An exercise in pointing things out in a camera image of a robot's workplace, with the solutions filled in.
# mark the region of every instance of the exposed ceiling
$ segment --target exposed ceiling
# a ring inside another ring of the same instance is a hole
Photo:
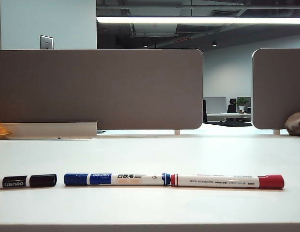
[[[300,0],[97,0],[97,16],[300,17]],[[98,48],[220,47],[300,34],[300,26],[97,24]]]

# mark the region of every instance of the red marker cap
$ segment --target red marker cap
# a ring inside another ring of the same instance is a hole
[[[285,181],[282,175],[265,175],[258,176],[261,189],[282,189],[285,186]]]
[[[170,175],[170,184],[175,185],[175,174]]]

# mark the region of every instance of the desk surface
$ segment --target desk surface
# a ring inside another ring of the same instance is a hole
[[[248,113],[244,113],[244,114],[240,114],[240,113],[207,113],[207,116],[219,116],[219,117],[222,117],[222,116],[233,116],[233,117],[238,117],[238,116],[241,116],[241,117],[246,117],[246,116],[251,116],[251,114],[248,114]]]
[[[54,188],[0,189],[0,232],[300,231],[300,137],[207,124],[172,133],[0,141],[1,176],[58,175]],[[282,174],[285,188],[64,186],[65,173],[89,172]]]

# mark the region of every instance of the fluorescent light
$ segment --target fluorescent light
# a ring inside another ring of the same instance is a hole
[[[144,24],[300,24],[300,18],[97,17],[99,23]]]

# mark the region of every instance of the whiteboard marker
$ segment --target whiteboard marker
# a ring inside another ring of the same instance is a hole
[[[219,187],[219,188],[261,188],[282,189],[285,181],[281,175],[224,176],[224,175],[171,175],[172,186]]]
[[[53,187],[56,183],[56,174],[6,176],[4,178],[0,178],[0,189],[23,187]]]
[[[170,174],[65,174],[67,186],[86,185],[169,185]]]

